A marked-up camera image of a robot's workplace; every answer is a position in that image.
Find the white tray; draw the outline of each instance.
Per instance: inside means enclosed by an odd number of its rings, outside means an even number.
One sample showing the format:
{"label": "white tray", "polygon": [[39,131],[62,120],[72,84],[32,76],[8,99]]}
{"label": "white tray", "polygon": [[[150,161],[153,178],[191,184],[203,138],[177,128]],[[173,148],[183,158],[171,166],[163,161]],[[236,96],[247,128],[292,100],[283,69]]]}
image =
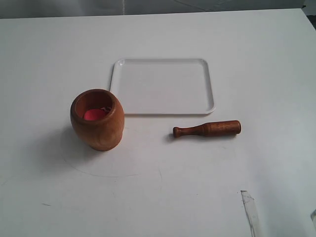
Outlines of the white tray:
{"label": "white tray", "polygon": [[110,92],[125,114],[198,115],[215,109],[203,59],[120,59]]}

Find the red object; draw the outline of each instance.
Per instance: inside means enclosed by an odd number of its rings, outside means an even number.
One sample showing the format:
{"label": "red object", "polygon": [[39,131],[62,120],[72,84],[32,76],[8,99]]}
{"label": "red object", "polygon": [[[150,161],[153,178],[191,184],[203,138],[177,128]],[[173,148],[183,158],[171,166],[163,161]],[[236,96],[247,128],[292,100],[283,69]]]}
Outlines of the red object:
{"label": "red object", "polygon": [[85,120],[99,120],[103,118],[105,115],[107,115],[108,112],[101,110],[101,109],[93,109],[93,110],[88,110],[84,113],[83,118]]}

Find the white table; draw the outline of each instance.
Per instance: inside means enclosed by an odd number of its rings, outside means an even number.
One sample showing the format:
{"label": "white table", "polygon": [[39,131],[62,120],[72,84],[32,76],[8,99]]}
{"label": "white table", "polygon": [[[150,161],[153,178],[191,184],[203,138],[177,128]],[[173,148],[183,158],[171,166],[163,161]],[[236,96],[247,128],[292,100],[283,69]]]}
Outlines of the white table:
{"label": "white table", "polygon": [[[300,9],[0,20],[1,237],[312,237],[316,31]],[[72,100],[108,88],[122,57],[195,57],[206,117],[126,117],[100,153],[72,131]],[[239,119],[236,138],[171,141],[174,126]]]}

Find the pestle handle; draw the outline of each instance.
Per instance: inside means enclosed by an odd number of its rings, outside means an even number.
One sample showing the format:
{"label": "pestle handle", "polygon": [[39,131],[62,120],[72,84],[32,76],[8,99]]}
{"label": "pestle handle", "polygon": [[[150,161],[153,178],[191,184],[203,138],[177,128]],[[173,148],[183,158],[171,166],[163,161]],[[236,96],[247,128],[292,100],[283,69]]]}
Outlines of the pestle handle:
{"label": "pestle handle", "polygon": [[173,128],[173,136],[175,138],[186,135],[198,135],[205,137],[216,137],[226,135],[236,135],[241,132],[241,125],[238,120],[208,122],[195,127]]}

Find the gray wall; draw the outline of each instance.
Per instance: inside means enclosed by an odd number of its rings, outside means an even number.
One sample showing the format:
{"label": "gray wall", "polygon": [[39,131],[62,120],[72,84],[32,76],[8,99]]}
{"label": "gray wall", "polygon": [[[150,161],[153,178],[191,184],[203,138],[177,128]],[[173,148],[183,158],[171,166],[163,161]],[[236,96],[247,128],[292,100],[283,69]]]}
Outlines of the gray wall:
{"label": "gray wall", "polygon": [[304,0],[0,0],[0,18],[301,8]]}

